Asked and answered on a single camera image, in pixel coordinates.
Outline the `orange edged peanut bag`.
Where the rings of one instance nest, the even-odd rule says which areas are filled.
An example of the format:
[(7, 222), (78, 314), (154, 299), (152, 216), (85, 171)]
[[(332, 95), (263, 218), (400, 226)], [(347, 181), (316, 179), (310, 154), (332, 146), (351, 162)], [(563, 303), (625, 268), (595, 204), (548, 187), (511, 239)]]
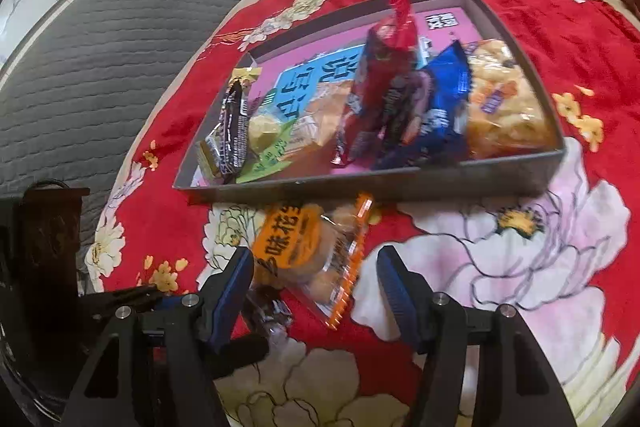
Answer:
[(366, 193), (329, 209), (315, 202), (271, 206), (252, 245), (254, 282), (288, 289), (337, 329), (358, 279), (373, 207)]

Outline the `green yellow snack packet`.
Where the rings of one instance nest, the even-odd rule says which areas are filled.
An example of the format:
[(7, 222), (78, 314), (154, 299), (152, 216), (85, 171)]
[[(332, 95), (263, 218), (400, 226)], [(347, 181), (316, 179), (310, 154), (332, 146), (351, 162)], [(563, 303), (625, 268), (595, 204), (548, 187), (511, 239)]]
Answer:
[(317, 144), (320, 126), (305, 114), (286, 120), (266, 98), (248, 122), (248, 156), (236, 183), (256, 181), (290, 167), (299, 155)]

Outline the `Snickers bar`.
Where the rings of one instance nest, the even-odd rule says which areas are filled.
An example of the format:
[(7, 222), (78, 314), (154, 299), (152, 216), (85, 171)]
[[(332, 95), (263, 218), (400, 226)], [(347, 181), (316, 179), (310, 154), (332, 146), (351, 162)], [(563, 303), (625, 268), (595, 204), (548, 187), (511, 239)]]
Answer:
[(246, 161), (248, 95), (261, 72), (260, 67), (232, 70), (222, 95), (217, 124), (195, 144), (198, 167), (207, 183), (232, 181)]

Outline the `blue snack packet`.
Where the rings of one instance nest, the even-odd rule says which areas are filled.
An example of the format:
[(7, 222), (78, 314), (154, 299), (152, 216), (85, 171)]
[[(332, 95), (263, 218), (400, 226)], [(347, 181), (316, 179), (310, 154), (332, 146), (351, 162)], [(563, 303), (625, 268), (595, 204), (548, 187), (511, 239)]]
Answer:
[(455, 162), (466, 154), (471, 69), (454, 40), (410, 76), (404, 105), (387, 128), (375, 170)]

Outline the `clear bag rice crackers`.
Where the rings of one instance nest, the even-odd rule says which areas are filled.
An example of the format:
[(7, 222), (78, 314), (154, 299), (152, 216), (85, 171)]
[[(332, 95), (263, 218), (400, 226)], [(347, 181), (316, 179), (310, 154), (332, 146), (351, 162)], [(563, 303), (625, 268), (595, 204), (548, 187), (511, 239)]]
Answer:
[(472, 157), (551, 150), (555, 137), (537, 95), (502, 40), (486, 39), (468, 54), (472, 72), (466, 139)]

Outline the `red snack packet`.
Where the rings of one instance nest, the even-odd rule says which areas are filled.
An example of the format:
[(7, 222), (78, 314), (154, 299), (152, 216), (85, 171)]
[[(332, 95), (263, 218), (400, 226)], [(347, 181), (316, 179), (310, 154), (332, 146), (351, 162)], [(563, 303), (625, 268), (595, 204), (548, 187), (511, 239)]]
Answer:
[(336, 132), (332, 164), (346, 167), (369, 153), (399, 113), (416, 66), (418, 28), (410, 0), (390, 0), (392, 12), (367, 32)]

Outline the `red floral cloth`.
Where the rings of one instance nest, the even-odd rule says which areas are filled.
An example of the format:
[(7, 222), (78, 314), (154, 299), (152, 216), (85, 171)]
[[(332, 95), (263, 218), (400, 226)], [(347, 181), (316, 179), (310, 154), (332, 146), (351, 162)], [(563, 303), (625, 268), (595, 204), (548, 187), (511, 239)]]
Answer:
[[(264, 214), (189, 205), (171, 187), (186, 142), (239, 57), (242, 37), (364, 0), (246, 0), (143, 132), (101, 213), (85, 266), (97, 291), (193, 291), (252, 241)], [(533, 61), (566, 126), (544, 194), (403, 202), (375, 210), (355, 297), (337, 329), (291, 303), (293, 325), (265, 361), (218, 383), (235, 426), (397, 426), (422, 359), (399, 339), (375, 273), (378, 252), (462, 305), (520, 312), (577, 421), (600, 426), (639, 369), (639, 26), (613, 0), (485, 0)]]

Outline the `grey quilted headboard cover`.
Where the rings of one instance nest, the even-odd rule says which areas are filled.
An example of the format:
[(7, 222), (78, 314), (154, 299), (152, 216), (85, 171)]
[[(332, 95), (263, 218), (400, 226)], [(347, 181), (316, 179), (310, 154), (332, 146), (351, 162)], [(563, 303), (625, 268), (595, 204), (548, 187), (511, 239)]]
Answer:
[(152, 108), (240, 0), (75, 0), (1, 91), (1, 190), (85, 187), (92, 243), (116, 174)]

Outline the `grey box with pink book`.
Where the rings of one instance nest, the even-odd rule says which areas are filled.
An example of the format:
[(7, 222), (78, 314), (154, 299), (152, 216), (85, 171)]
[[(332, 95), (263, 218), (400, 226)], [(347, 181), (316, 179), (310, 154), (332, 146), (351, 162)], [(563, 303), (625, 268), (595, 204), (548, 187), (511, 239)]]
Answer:
[(242, 49), (174, 185), (247, 204), (529, 195), (565, 152), (483, 0), (369, 0)]

